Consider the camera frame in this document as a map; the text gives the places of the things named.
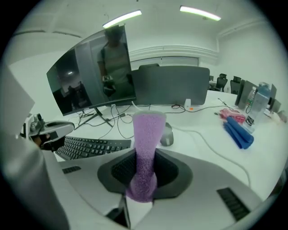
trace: keyboard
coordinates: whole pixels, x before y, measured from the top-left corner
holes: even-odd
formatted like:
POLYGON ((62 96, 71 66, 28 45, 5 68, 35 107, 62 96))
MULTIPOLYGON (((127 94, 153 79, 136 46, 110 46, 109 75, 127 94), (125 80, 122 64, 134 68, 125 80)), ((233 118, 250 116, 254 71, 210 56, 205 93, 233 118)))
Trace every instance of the keyboard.
POLYGON ((111 154, 131 146, 131 140, 96 140, 78 137, 65 137, 64 146, 56 154, 65 160, 111 154))

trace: curved monitor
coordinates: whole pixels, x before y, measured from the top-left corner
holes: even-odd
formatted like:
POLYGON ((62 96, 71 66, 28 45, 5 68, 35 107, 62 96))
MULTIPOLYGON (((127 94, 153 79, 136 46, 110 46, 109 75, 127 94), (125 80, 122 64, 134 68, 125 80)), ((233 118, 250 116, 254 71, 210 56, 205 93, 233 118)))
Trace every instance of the curved monitor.
POLYGON ((47 72, 63 115, 136 99, 124 26, 84 39, 47 72))

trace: computer mouse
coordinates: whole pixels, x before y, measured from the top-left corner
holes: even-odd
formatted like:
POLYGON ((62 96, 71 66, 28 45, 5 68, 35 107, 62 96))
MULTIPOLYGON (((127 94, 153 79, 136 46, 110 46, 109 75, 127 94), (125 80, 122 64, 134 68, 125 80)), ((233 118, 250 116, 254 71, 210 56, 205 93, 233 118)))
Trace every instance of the computer mouse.
POLYGON ((171 146, 174 143, 173 130, 169 123, 166 122, 163 135, 160 140, 161 145, 171 146))

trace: water bottle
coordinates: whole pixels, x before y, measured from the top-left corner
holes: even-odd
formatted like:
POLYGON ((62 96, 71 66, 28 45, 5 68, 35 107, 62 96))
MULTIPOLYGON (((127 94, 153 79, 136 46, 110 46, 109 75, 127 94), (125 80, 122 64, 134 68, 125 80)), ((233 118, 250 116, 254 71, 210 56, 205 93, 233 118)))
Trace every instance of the water bottle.
POLYGON ((258 86, 257 93, 254 96, 251 110, 249 111, 243 127, 249 132, 253 133, 255 127, 260 122, 261 117, 266 109, 270 98, 270 88, 265 82, 261 82, 258 86))
POLYGON ((246 107, 245 107, 245 111, 246 113, 249 113, 254 101, 254 97, 255 97, 255 93, 256 93, 256 87, 253 86, 251 92, 249 93, 248 99, 247 99, 247 103, 246 103, 246 107))

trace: fluorescent light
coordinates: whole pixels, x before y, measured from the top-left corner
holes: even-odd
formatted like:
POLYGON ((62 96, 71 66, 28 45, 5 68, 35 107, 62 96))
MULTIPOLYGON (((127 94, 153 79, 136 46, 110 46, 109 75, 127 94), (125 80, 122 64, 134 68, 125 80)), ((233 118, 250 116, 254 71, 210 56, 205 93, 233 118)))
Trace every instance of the fluorescent light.
POLYGON ((106 28, 108 28, 110 26, 113 26, 113 25, 115 25, 115 24, 117 24, 117 23, 119 23, 121 21, 124 21, 126 19, 138 16, 138 15, 141 15, 141 14, 142 14, 141 10, 137 10, 137 11, 134 11, 132 13, 125 14, 123 16, 120 16, 120 17, 116 18, 116 19, 113 19, 112 21, 109 21, 108 23, 104 24, 103 27, 106 29, 106 28))
POLYGON ((212 13, 208 13, 206 11, 203 11, 203 10, 200 10, 200 9, 191 8, 191 7, 187 7, 187 6, 181 6, 180 7, 180 11, 202 15, 204 17, 211 18, 211 19, 213 19, 215 21, 219 21, 221 19, 220 17, 218 17, 218 16, 216 16, 216 15, 214 15, 212 13))

